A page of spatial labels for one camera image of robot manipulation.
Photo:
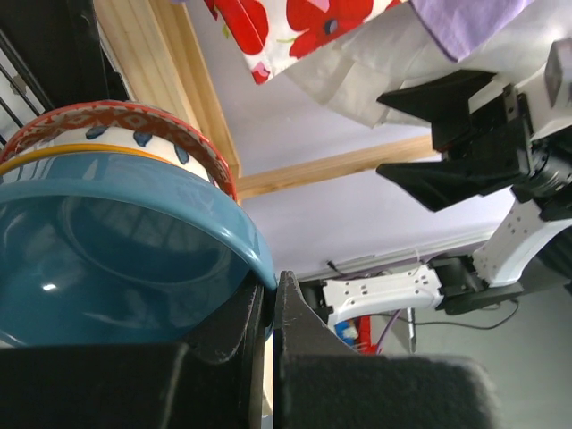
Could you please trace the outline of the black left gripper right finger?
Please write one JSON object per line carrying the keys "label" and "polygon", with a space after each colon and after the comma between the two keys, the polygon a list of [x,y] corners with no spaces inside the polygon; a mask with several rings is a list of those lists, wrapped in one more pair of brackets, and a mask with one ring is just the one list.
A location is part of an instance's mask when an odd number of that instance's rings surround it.
{"label": "black left gripper right finger", "polygon": [[362,355],[281,274],[273,332],[276,428],[501,428],[488,374],[459,357]]}

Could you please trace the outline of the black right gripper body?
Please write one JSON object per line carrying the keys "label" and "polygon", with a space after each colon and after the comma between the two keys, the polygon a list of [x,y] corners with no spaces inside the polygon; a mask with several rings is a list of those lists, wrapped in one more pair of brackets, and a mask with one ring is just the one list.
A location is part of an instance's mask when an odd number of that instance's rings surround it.
{"label": "black right gripper body", "polygon": [[442,117],[432,125],[433,148],[442,169],[461,179],[514,179],[532,174],[526,110],[510,84],[470,112]]}

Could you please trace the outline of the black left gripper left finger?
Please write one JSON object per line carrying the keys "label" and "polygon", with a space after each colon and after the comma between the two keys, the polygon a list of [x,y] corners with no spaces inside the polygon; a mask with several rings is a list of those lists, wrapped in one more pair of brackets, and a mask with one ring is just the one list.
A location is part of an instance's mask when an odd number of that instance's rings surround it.
{"label": "black left gripper left finger", "polygon": [[180,341],[4,349],[4,428],[258,428],[264,289]]}

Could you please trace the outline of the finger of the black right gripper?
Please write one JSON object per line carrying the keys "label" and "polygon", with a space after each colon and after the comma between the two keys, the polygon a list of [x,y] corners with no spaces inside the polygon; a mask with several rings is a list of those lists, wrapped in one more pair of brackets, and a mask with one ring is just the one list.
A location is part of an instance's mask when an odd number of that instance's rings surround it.
{"label": "finger of the black right gripper", "polygon": [[468,100],[496,76],[487,71],[460,70],[377,98],[379,104],[425,121],[468,116]]}
{"label": "finger of the black right gripper", "polygon": [[496,162],[440,161],[381,164],[376,173],[432,212],[514,183],[514,170]]}

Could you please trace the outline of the teal blue bowl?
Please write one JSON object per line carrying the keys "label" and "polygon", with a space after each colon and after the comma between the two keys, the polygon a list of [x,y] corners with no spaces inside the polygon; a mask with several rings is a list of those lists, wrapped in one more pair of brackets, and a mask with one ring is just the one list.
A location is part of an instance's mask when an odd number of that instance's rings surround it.
{"label": "teal blue bowl", "polygon": [[214,184],[153,159],[49,156],[1,177],[1,341],[12,347],[172,341],[270,249]]}

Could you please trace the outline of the cream striped rim bowl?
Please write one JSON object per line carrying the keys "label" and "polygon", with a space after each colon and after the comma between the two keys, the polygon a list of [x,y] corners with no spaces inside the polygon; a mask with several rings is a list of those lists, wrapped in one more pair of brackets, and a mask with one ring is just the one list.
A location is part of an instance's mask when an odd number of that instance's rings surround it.
{"label": "cream striped rim bowl", "polygon": [[1,174],[51,156],[110,152],[161,161],[193,173],[237,200],[229,165],[185,121],[137,102],[78,103],[26,123],[1,152]]}

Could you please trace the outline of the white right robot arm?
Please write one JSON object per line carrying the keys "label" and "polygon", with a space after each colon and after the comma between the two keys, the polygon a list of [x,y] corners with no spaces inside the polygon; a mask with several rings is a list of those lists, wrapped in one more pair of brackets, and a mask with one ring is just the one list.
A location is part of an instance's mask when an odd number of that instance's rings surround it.
{"label": "white right robot arm", "polygon": [[436,257],[408,272],[321,281],[304,296],[336,325],[406,308],[450,315],[518,297],[528,263],[571,224],[571,83],[547,71],[520,86],[490,72],[457,71],[387,92],[379,102],[430,123],[441,160],[382,164],[377,172],[438,212],[510,189],[514,203],[492,236],[469,255]]}

